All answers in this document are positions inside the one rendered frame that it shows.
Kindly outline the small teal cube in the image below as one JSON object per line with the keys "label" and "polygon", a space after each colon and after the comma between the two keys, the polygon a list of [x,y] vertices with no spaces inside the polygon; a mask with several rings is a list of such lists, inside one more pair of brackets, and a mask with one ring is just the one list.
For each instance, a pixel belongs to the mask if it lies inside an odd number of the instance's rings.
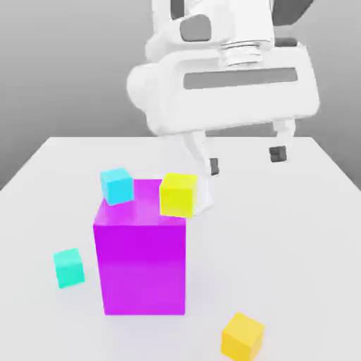
{"label": "small teal cube", "polygon": [[54,253],[53,261],[59,288],[74,286],[85,281],[78,248]]}

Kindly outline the small orange cube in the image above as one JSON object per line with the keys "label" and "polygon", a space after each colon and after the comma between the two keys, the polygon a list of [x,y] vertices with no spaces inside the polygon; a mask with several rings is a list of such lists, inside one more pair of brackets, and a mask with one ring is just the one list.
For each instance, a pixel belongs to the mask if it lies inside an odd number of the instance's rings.
{"label": "small orange cube", "polygon": [[255,361],[263,336],[263,324],[237,312],[221,332],[221,353],[233,361]]}

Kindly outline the large magenta box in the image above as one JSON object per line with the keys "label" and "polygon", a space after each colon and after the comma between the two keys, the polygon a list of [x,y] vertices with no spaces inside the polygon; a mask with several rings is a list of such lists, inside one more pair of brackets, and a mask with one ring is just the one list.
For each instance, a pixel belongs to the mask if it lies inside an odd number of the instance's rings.
{"label": "large magenta box", "polygon": [[136,179],[135,198],[103,201],[93,223],[107,315],[183,315],[186,221],[162,216],[159,179]]}

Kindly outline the small yellow cube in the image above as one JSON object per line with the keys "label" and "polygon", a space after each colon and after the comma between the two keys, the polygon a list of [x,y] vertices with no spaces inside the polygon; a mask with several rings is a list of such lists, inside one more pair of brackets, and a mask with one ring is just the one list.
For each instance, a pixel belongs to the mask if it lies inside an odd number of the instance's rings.
{"label": "small yellow cube", "polygon": [[159,207],[162,216],[191,218],[197,203],[197,176],[167,173],[159,186]]}

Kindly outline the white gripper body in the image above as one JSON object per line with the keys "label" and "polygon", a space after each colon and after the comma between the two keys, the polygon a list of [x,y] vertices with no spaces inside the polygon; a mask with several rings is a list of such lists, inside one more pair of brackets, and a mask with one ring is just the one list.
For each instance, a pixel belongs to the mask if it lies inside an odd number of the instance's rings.
{"label": "white gripper body", "polygon": [[261,63],[226,68],[215,49],[176,51],[134,67],[127,91],[158,136],[308,118],[319,108],[302,44],[276,47]]}

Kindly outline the small cyan cube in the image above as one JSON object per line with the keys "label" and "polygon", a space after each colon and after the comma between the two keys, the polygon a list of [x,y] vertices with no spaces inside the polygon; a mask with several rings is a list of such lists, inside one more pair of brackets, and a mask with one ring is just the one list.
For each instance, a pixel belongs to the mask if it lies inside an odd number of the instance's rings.
{"label": "small cyan cube", "polygon": [[125,168],[100,173],[102,194],[109,206],[134,199],[133,178]]}

